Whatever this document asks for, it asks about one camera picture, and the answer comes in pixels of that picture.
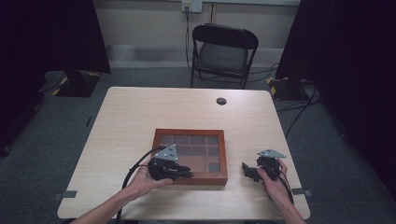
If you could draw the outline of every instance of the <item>wall outlet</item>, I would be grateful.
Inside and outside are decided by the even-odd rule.
[[[202,12],[202,1],[181,1],[181,11]]]

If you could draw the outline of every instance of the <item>gray carpet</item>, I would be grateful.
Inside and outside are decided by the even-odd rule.
[[[101,77],[91,98],[54,97],[47,91],[38,112],[10,145],[10,155],[0,158],[0,223],[63,222],[57,218],[60,201],[53,200],[53,195],[66,190],[108,88],[188,88],[189,73],[188,68],[115,68],[112,75]],[[43,90],[61,75],[47,73]],[[254,74],[249,80],[265,75]],[[233,80],[195,79],[195,87],[239,89],[238,83],[228,81]],[[249,82],[247,89],[268,87],[262,79]],[[313,92],[313,86],[306,89]],[[295,102],[275,101],[277,109],[292,104]],[[279,113],[284,132],[299,112]],[[313,192],[307,198],[311,210],[307,222],[396,223],[396,203],[339,127],[330,110],[319,102],[303,112],[287,137],[302,185]]]

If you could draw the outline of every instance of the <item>chair seat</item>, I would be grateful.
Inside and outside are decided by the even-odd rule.
[[[204,43],[196,61],[197,68],[245,74],[248,50]]]

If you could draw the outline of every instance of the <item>chair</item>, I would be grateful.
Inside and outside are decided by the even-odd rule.
[[[191,84],[194,71],[222,77],[241,79],[242,89],[246,87],[250,66],[259,46],[257,36],[245,29],[213,23],[198,25],[192,31],[193,53]]]

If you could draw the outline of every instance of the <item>wooden table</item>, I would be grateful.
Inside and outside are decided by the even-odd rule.
[[[226,105],[216,100],[223,97]],[[281,219],[261,184],[244,176],[256,152],[273,148],[287,156],[292,189],[301,187],[274,104],[267,91],[113,87],[92,127],[63,198],[60,218],[79,217],[120,190],[129,169],[151,149],[157,128],[224,130],[226,186],[166,186],[128,203],[122,218],[138,220]],[[303,218],[304,195],[294,196]]]

